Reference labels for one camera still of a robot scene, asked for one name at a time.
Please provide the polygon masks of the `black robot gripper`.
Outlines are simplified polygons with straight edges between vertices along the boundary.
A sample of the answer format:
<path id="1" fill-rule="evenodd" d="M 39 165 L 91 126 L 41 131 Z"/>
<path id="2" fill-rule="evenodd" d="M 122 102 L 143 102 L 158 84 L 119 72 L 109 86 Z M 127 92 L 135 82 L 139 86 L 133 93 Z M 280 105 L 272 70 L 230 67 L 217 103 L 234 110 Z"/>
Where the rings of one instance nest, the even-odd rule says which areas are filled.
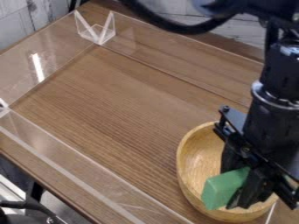
<path id="1" fill-rule="evenodd" d="M 299 208 L 299 103 L 276 97 L 256 82 L 248 113 L 225 106 L 214 131 L 225 141 L 221 172 L 250 168 L 244 186 L 227 209 L 250 209 L 277 195 L 292 209 Z"/>

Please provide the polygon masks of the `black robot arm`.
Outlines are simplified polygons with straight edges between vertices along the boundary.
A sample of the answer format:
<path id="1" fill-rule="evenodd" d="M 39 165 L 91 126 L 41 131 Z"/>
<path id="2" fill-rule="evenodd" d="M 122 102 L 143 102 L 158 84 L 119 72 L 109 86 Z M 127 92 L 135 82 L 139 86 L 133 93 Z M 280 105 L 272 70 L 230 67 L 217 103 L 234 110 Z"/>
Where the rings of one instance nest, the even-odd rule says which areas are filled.
<path id="1" fill-rule="evenodd" d="M 299 208 L 299 0 L 193 0 L 225 19 L 242 13 L 266 23 L 266 61 L 242 113 L 225 106 L 214 131 L 225 141 L 221 170 L 249 174 L 226 208 L 250 208 L 277 195 Z"/>

